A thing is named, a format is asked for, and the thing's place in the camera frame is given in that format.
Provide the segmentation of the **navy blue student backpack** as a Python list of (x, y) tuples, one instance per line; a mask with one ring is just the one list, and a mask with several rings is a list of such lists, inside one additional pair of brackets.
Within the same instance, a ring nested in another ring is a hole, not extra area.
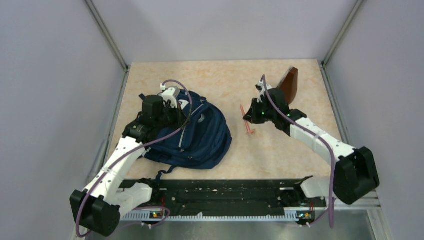
[(209, 170), (217, 166), (230, 149), (232, 136), (224, 114), (203, 96), (181, 90), (178, 97), (185, 115), (191, 114), (189, 124), (177, 134), (150, 145), (144, 158), (169, 165), (155, 178), (175, 168)]

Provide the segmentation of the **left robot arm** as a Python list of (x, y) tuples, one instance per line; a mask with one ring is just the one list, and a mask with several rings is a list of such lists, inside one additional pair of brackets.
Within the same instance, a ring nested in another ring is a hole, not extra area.
[(160, 193), (146, 183), (135, 183), (127, 190), (120, 190), (125, 176), (147, 148), (177, 133), (189, 123), (193, 98), (182, 103), (179, 93), (170, 89), (159, 95), (148, 95), (142, 100), (141, 111), (129, 123), (106, 164), (84, 190), (75, 190), (70, 205), (75, 220), (75, 234), (85, 238), (95, 232), (110, 236), (123, 216), (141, 204), (154, 207), (160, 202)]

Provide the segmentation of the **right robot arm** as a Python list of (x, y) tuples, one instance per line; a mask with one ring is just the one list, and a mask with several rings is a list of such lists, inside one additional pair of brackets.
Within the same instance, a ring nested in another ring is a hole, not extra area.
[(260, 96), (253, 98), (243, 119), (251, 124), (272, 122), (284, 132), (318, 154), (331, 167), (329, 177), (309, 177), (293, 192), (299, 206), (307, 206), (313, 198), (335, 197), (352, 205), (380, 186), (372, 151), (344, 143), (314, 124), (305, 113), (290, 109), (284, 93), (277, 88), (257, 84)]

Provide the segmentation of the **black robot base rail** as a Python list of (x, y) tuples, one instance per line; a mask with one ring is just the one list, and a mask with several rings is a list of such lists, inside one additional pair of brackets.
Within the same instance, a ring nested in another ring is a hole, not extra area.
[(299, 217), (309, 210), (326, 208), (324, 197), (307, 198), (301, 179), (125, 180), (127, 190), (136, 183), (153, 188), (151, 199), (141, 207), (161, 206), (174, 219), (280, 219)]

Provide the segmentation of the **pink pen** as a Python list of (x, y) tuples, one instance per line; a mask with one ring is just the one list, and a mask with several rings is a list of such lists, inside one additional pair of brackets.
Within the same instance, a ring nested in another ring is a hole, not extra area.
[[(240, 104), (239, 106), (240, 106), (241, 114), (244, 117), (246, 115), (245, 109), (244, 109), (242, 104)], [(245, 127), (246, 127), (246, 133), (248, 135), (253, 135), (255, 133), (255, 130), (251, 129), (250, 123), (247, 120), (244, 120), (244, 124), (245, 124)]]

